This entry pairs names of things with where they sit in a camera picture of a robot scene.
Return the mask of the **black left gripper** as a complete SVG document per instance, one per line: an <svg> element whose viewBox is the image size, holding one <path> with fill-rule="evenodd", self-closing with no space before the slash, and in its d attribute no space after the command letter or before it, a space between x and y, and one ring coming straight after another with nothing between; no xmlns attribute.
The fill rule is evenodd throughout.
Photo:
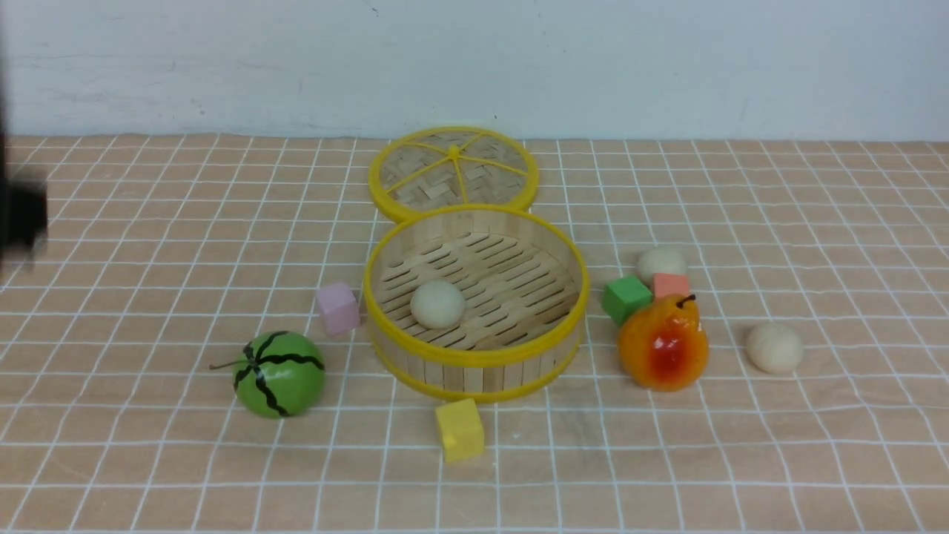
<svg viewBox="0 0 949 534"><path fill-rule="evenodd" d="M1 150L1 265L10 258L33 260L50 226L48 173L41 167L17 171L9 165L7 135Z"/></svg>

